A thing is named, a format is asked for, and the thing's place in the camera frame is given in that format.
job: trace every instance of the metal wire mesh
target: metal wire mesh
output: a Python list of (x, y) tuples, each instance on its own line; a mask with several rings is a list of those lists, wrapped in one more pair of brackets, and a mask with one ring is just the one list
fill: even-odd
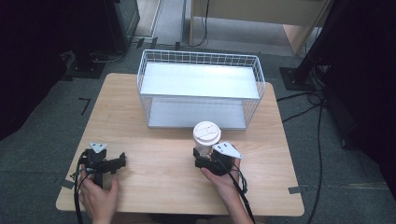
[[(211, 99), (210, 97), (197, 97), (193, 95), (185, 95), (184, 97), (175, 97), (175, 95), (146, 95), (142, 94), (142, 85), (145, 81), (145, 74), (147, 70), (147, 66), (149, 63), (170, 63), (170, 64), (179, 64), (179, 65), (201, 65), (201, 66), (222, 66), (222, 67), (244, 67), (251, 68), (252, 74), (254, 76), (254, 80), (256, 82), (256, 92), (258, 94), (258, 99), (233, 99), (229, 97)], [(260, 60), (257, 56), (254, 55), (237, 55), (237, 54), (219, 54), (219, 53), (205, 53), (205, 52), (187, 52), (187, 51), (172, 51), (172, 50), (155, 50), (155, 49), (147, 49), (143, 52), (140, 67), (137, 74), (137, 88), (140, 94), (142, 106), (145, 109), (146, 116), (148, 119), (148, 126), (151, 127), (161, 127), (159, 124), (150, 124), (150, 121), (155, 119), (153, 116), (153, 109), (155, 104), (161, 104), (162, 109), (161, 112), (158, 113), (170, 113), (169, 117), (166, 118), (163, 115), (159, 116), (159, 119), (156, 119), (157, 122), (163, 122), (163, 127), (193, 127), (196, 123), (205, 120), (206, 118), (210, 118), (208, 113), (217, 113), (215, 116), (238, 116), (242, 119), (243, 124), (232, 125), (227, 124), (227, 121), (224, 119), (217, 119), (216, 122), (211, 118), (207, 119), (217, 123), (220, 128), (225, 129), (246, 129), (251, 118), (254, 115), (254, 112), (260, 103), (261, 98), (264, 94), (265, 82), (264, 76), (262, 73), (262, 67), (260, 65)], [(167, 104), (172, 105), (170, 109), (165, 108)], [(241, 113), (235, 112), (238, 106), (241, 107)], [(199, 108), (204, 108), (206, 110), (210, 110), (211, 112), (206, 113), (205, 111), (191, 111), (186, 109), (186, 107), (195, 108), (196, 110), (200, 110)], [(169, 119), (170, 117), (174, 117), (177, 112), (185, 110), (185, 113), (194, 113), (195, 115), (188, 116), (179, 116), (179, 118)], [(178, 123), (173, 125), (172, 123), (166, 122), (166, 120), (160, 121), (160, 119), (172, 120), (172, 122)]]

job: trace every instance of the person's right hand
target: person's right hand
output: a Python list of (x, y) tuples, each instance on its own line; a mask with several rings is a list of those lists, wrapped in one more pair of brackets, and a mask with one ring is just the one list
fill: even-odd
[[(233, 159), (234, 166), (239, 168), (240, 163), (240, 159)], [(206, 168), (201, 168), (201, 172), (215, 185), (217, 192), (225, 203), (227, 203), (226, 201), (240, 201), (239, 193), (229, 175), (214, 175)], [(232, 168), (231, 175), (237, 182), (239, 181), (239, 172), (235, 167)]]
[[(233, 159), (233, 164), (239, 168), (241, 164), (240, 159)], [(214, 175), (208, 169), (201, 168), (202, 174), (210, 180), (216, 187), (216, 190), (226, 206), (230, 218), (234, 224), (248, 224), (253, 223), (250, 219), (248, 212), (245, 210), (244, 205), (242, 205), (241, 199), (239, 198), (239, 192), (233, 184), (233, 180), (228, 174), (226, 175)], [(238, 182), (239, 172), (236, 168), (231, 170), (231, 175)]]
[(78, 180), (78, 185), (80, 184), (81, 193), (78, 195), (78, 198), (92, 219), (92, 224), (110, 224), (117, 207), (119, 189), (119, 179), (117, 175), (113, 175), (110, 191), (101, 189), (99, 186), (95, 185), (92, 180), (87, 177), (85, 171), (81, 172), (81, 176)]

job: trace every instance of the paper cup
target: paper cup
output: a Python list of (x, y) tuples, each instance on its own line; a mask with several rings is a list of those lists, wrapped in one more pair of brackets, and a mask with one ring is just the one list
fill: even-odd
[(195, 125), (192, 135), (195, 148), (200, 151), (200, 154), (206, 154), (211, 151), (212, 145), (220, 140), (221, 129), (213, 122), (202, 121)]

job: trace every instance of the wire basket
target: wire basket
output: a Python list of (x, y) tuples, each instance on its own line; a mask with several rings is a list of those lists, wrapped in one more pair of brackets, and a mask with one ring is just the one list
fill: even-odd
[(146, 49), (137, 89), (149, 127), (193, 128), (209, 120), (245, 130), (265, 81), (254, 55)]

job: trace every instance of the black cable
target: black cable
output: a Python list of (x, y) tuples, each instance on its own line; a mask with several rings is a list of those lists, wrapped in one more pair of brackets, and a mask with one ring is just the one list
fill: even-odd
[(124, 56), (124, 54), (125, 54), (124, 51), (120, 51), (119, 53), (120, 53), (120, 56), (118, 58), (116, 58), (116, 59), (107, 60), (107, 61), (100, 61), (98, 59), (94, 59), (94, 60), (92, 60), (92, 62), (93, 63), (114, 63), (114, 62), (118, 61), (119, 59), (121, 59)]
[[(137, 44), (138, 42), (131, 42), (131, 46), (133, 46), (134, 44)], [(142, 46), (143, 45), (151, 45), (152, 43), (151, 42), (143, 42), (142, 43)], [(173, 44), (156, 44), (156, 46), (165, 46), (165, 47), (172, 47), (172, 48), (174, 48), (175, 47), (175, 45), (173, 45)]]
[(303, 111), (303, 112), (300, 112), (300, 113), (295, 114), (295, 115), (293, 115), (293, 116), (290, 116), (290, 117), (288, 117), (288, 118), (286, 118), (286, 119), (283, 119), (283, 120), (282, 120), (282, 123), (284, 123), (284, 122), (286, 122), (286, 121), (288, 121), (288, 120), (290, 120), (290, 119), (295, 119), (295, 118), (297, 118), (297, 117), (300, 117), (301, 115), (305, 114), (306, 112), (310, 111), (311, 109), (313, 109), (313, 108), (315, 108), (315, 107), (318, 107), (318, 105), (313, 105), (313, 106), (309, 107), (308, 109), (306, 109), (306, 110)]
[[(295, 115), (292, 115), (292, 116), (290, 116), (290, 117), (288, 117), (288, 118), (286, 118), (286, 119), (283, 119), (283, 120), (282, 120), (282, 123), (284, 123), (284, 122), (286, 122), (286, 121), (288, 121), (288, 120), (290, 120), (290, 119), (295, 119), (295, 118), (297, 118), (297, 117), (300, 117), (301, 115), (304, 115), (306, 112), (310, 111), (311, 109), (313, 109), (313, 108), (315, 108), (315, 107), (318, 107), (318, 106), (322, 105), (323, 99), (320, 98), (320, 96), (317, 95), (317, 94), (315, 93), (315, 91), (308, 91), (308, 92), (302, 92), (302, 93), (293, 94), (293, 95), (290, 95), (290, 96), (286, 96), (286, 97), (279, 98), (279, 99), (277, 99), (276, 101), (277, 101), (277, 102), (280, 102), (280, 101), (283, 101), (283, 100), (291, 99), (291, 98), (294, 98), (294, 97), (297, 97), (297, 96), (302, 96), (302, 95), (307, 95), (307, 100), (308, 100), (308, 102), (309, 102), (311, 105), (313, 105), (313, 106), (309, 107), (308, 109), (306, 109), (306, 110), (303, 111), (303, 112), (300, 112), (300, 113), (295, 114)], [(319, 102), (318, 102), (318, 103), (313, 102), (312, 99), (311, 99), (312, 96), (317, 97), (318, 100), (319, 100)]]
[(83, 224), (82, 221), (82, 215), (81, 215), (81, 208), (79, 207), (79, 199), (78, 199), (78, 190), (79, 190), (79, 186), (78, 186), (78, 174), (79, 174), (79, 166), (81, 165), (81, 159), (82, 157), (85, 155), (85, 153), (81, 153), (81, 155), (78, 158), (78, 162), (77, 162), (77, 168), (76, 168), (76, 172), (72, 175), (72, 177), (75, 180), (75, 185), (74, 185), (74, 202), (75, 202), (75, 207), (76, 207), (76, 215), (77, 215), (77, 220), (78, 220), (78, 224)]
[(326, 84), (322, 82), (324, 75), (324, 68), (321, 65), (313, 66), (311, 68), (312, 78), (319, 84), (319, 86), (323, 89), (326, 87)]
[(202, 38), (202, 40), (201, 40), (201, 42), (199, 44), (193, 45), (193, 46), (189, 45), (189, 47), (192, 47), (192, 48), (200, 47), (206, 42), (206, 40), (207, 40), (207, 14), (208, 14), (208, 12), (209, 12), (209, 0), (207, 0), (207, 3), (206, 3), (205, 26), (204, 26), (205, 34), (204, 34), (204, 37)]
[(78, 185), (77, 192), (79, 192), (79, 189), (81, 188), (82, 182), (84, 182), (84, 180), (85, 180), (88, 176), (89, 176), (89, 175), (86, 175), (86, 176), (81, 180), (81, 183), (79, 183), (79, 185)]
[[(323, 106), (325, 104), (325, 100), (322, 99), (319, 95), (317, 95), (317, 94), (315, 94), (315, 93), (313, 93), (311, 91), (311, 92), (303, 92), (303, 93), (298, 93), (298, 94), (286, 96), (286, 97), (283, 97), (283, 98), (279, 98), (276, 101), (279, 102), (279, 101), (283, 101), (283, 100), (294, 98), (294, 97), (301, 96), (301, 95), (307, 95), (308, 102), (310, 104), (312, 104), (313, 106), (311, 106), (310, 108), (308, 108), (304, 112), (300, 112), (297, 115), (294, 115), (294, 116), (291, 116), (291, 117), (289, 117), (287, 119), (282, 120), (282, 122), (285, 122), (285, 121), (287, 121), (289, 119), (293, 119), (293, 118), (299, 117), (299, 116), (303, 115), (304, 113), (308, 112), (309, 110), (311, 110), (312, 108), (320, 106), (319, 117), (318, 117), (318, 136), (317, 136), (317, 141), (318, 141), (318, 159), (319, 159), (318, 191), (317, 191), (316, 199), (315, 199), (315, 202), (314, 202), (314, 206), (313, 206), (312, 211), (311, 211), (311, 215), (309, 216), (308, 220), (306, 221), (306, 224), (309, 224), (309, 223), (311, 223), (312, 218), (314, 217), (314, 214), (315, 214), (315, 212), (317, 210), (318, 201), (319, 201), (319, 197), (320, 197), (321, 182), (322, 182), (322, 178), (323, 178), (323, 161), (322, 161), (322, 157), (321, 157), (321, 146), (320, 146), (320, 123), (321, 123), (321, 115), (322, 115)], [(310, 96), (318, 97), (319, 98), (319, 103), (312, 102), (312, 100), (310, 99)]]
[(321, 182), (322, 182), (322, 177), (323, 177), (323, 161), (322, 161), (322, 157), (321, 157), (321, 147), (320, 147), (320, 121), (321, 121), (322, 109), (323, 109), (323, 104), (320, 105), (319, 118), (318, 118), (318, 156), (319, 156), (318, 191), (317, 191), (317, 196), (316, 196), (316, 199), (314, 202), (314, 207), (312, 208), (312, 211), (311, 211), (311, 215), (309, 216), (309, 219), (306, 221), (307, 224), (311, 223), (312, 218), (314, 217), (314, 214), (317, 210), (318, 201), (319, 201), (319, 197), (320, 197)]
[(243, 192), (244, 193), (247, 193), (248, 192), (248, 182), (247, 182), (247, 180), (245, 179), (245, 177), (244, 177), (244, 175), (242, 174), (242, 171), (239, 169), (239, 167), (237, 167), (237, 166), (235, 166), (235, 164), (233, 165), (235, 168), (236, 168), (236, 170), (238, 171), (238, 173), (239, 173), (239, 176), (241, 177), (241, 180), (242, 180), (242, 188), (243, 188)]

